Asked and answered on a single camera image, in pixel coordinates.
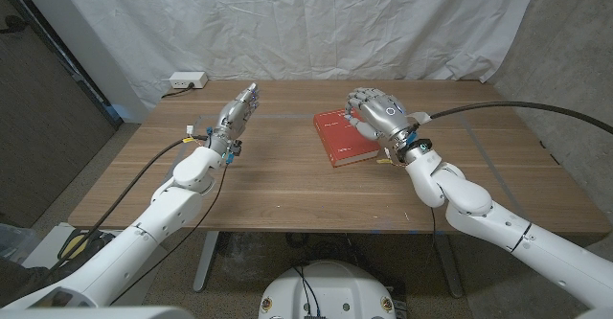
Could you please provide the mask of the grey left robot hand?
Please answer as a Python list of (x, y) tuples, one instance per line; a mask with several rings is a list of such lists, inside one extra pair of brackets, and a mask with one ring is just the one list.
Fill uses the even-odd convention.
[(259, 106), (259, 93), (258, 85), (252, 82), (221, 109), (210, 137), (210, 149), (223, 154), (238, 139)]

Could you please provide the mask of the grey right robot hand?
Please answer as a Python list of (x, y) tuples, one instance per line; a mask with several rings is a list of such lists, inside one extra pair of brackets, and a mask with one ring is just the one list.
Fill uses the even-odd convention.
[(415, 124), (394, 96), (376, 88), (355, 88), (347, 97), (345, 119), (366, 139), (397, 155), (416, 138)]

